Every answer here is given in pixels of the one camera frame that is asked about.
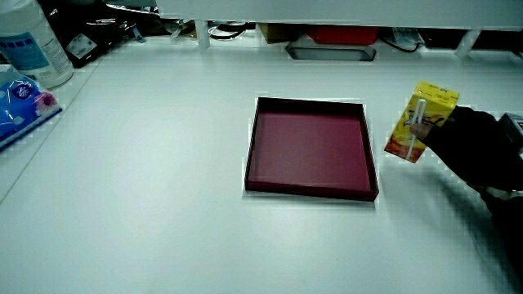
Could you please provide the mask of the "person's right hand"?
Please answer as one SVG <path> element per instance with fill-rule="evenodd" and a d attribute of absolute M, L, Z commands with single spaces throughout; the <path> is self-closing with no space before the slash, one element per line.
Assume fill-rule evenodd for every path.
<path fill-rule="evenodd" d="M 414 123 L 409 130 L 469 185 L 522 190 L 522 158 L 491 114 L 457 106 L 442 126 Z"/>

